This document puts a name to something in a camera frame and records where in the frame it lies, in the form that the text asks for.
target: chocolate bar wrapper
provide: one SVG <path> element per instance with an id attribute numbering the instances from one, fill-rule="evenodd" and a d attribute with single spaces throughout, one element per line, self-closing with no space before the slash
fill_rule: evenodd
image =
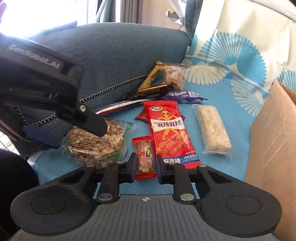
<path id="1" fill-rule="evenodd" d="M 208 100 L 208 99 L 204 99 L 200 94 L 196 92 L 183 90 L 183 91 L 170 91 L 162 97 L 162 100 L 174 100 L 174 101 L 177 101 L 178 103 L 198 104 L 201 101 Z"/>

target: curtain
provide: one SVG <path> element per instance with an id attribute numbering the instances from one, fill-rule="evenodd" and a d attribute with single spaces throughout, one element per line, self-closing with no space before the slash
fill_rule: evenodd
<path id="1" fill-rule="evenodd" d="M 142 0 L 121 0 L 120 22 L 141 23 Z"/>

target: red wrapper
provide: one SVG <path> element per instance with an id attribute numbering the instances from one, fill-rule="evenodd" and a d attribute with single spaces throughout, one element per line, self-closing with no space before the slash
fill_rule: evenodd
<path id="1" fill-rule="evenodd" d="M 196 168 L 200 160 L 185 129 L 176 101 L 144 102 L 154 149 L 165 163 L 183 164 L 187 169 Z"/>
<path id="2" fill-rule="evenodd" d="M 131 140 L 137 150 L 138 168 L 135 179 L 156 177 L 154 166 L 153 136 L 136 137 Z"/>
<path id="3" fill-rule="evenodd" d="M 182 117 L 182 120 L 184 121 L 185 120 L 185 116 L 181 115 L 181 117 Z M 141 111 L 141 113 L 138 114 L 138 116 L 135 119 L 138 119 L 138 120 L 144 121 L 146 123 L 149 123 L 149 120 L 148 120 L 148 116 L 147 116 L 147 112 L 146 112 L 145 107 Z"/>

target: snack package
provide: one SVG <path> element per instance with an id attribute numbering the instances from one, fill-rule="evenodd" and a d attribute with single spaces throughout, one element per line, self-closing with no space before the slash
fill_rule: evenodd
<path id="1" fill-rule="evenodd" d="M 138 156 L 138 168 L 135 179 L 156 177 L 154 166 L 153 136 L 137 137 L 132 139 Z"/>
<path id="2" fill-rule="evenodd" d="M 215 106 L 192 105 L 202 133 L 204 154 L 231 156 L 231 142 Z"/>
<path id="3" fill-rule="evenodd" d="M 136 99 L 143 99 L 143 98 L 149 98 L 149 99 L 156 99 L 159 95 L 165 94 L 171 90 L 173 90 L 176 87 L 176 84 L 162 84 L 162 85 L 156 85 L 153 87 L 137 90 L 136 92 L 130 92 L 125 94 L 122 99 L 128 99 L 128 100 L 136 100 Z"/>
<path id="4" fill-rule="evenodd" d="M 170 91 L 167 92 L 162 98 L 162 100 L 175 100 L 178 103 L 200 103 L 204 99 L 200 94 L 193 91 Z"/>
<path id="5" fill-rule="evenodd" d="M 181 115 L 181 118 L 182 118 L 183 121 L 185 120 L 185 116 Z M 138 120 L 144 121 L 144 122 L 146 122 L 146 123 L 149 123 L 146 109 L 144 108 L 144 109 L 140 112 L 140 114 L 138 114 L 138 116 L 137 116 L 135 119 L 138 119 Z"/>
<path id="6" fill-rule="evenodd" d="M 149 101 L 144 106 L 154 136 L 154 149 L 165 163 L 181 163 L 187 169 L 200 161 L 189 139 L 176 101 Z"/>
<path id="7" fill-rule="evenodd" d="M 185 84 L 185 67 L 175 65 L 166 66 L 163 69 L 162 84 L 175 84 L 174 90 L 183 90 Z"/>
<path id="8" fill-rule="evenodd" d="M 143 102 L 145 101 L 149 101 L 148 99 L 139 99 L 139 100 L 125 100 L 125 101 L 120 101 L 120 102 L 116 102 L 113 104 L 109 104 L 109 105 L 105 105 L 102 106 L 101 108 L 95 110 L 97 115 L 107 115 L 107 114 L 111 114 L 114 112 L 119 112 L 122 110 L 126 110 L 132 107 L 136 107 L 139 105 L 142 105 Z"/>
<path id="9" fill-rule="evenodd" d="M 174 90 L 183 90 L 185 84 L 185 65 L 162 63 L 160 61 L 156 62 L 156 66 L 138 89 L 149 88 L 159 73 L 163 74 L 163 84 L 173 83 L 175 84 Z"/>
<path id="10" fill-rule="evenodd" d="M 97 168 L 106 167 L 127 154 L 124 138 L 135 125 L 123 120 L 104 119 L 108 125 L 108 132 L 102 137 L 78 127 L 73 127 L 64 137 L 61 146 L 69 150 L 77 165 L 93 164 Z"/>

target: clear plastic wrapper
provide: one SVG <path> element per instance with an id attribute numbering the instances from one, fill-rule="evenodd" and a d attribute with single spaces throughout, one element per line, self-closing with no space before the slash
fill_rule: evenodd
<path id="1" fill-rule="evenodd" d="M 204 154 L 231 157 L 231 142 L 215 106 L 192 105 L 202 133 Z"/>
<path id="2" fill-rule="evenodd" d="M 185 65 L 183 64 L 169 64 L 162 63 L 160 61 L 156 62 L 156 66 L 149 73 L 148 77 L 143 81 L 143 83 L 138 88 L 139 90 L 148 88 L 151 86 L 156 76 L 163 74 L 162 84 L 175 84 L 173 90 L 183 90 L 185 84 Z"/>
<path id="3" fill-rule="evenodd" d="M 125 135 L 128 131 L 134 130 L 135 125 L 123 120 L 104 119 L 108 131 L 102 137 L 73 127 L 63 139 L 61 146 L 71 153 L 77 165 L 93 164 L 97 168 L 106 167 L 127 154 Z"/>
<path id="4" fill-rule="evenodd" d="M 184 66 L 166 66 L 162 70 L 162 84 L 175 84 L 174 90 L 180 91 L 184 89 L 185 83 L 185 67 Z"/>
<path id="5" fill-rule="evenodd" d="M 136 137 L 132 139 L 138 156 L 138 167 L 135 179 L 156 177 L 154 166 L 153 136 Z"/>

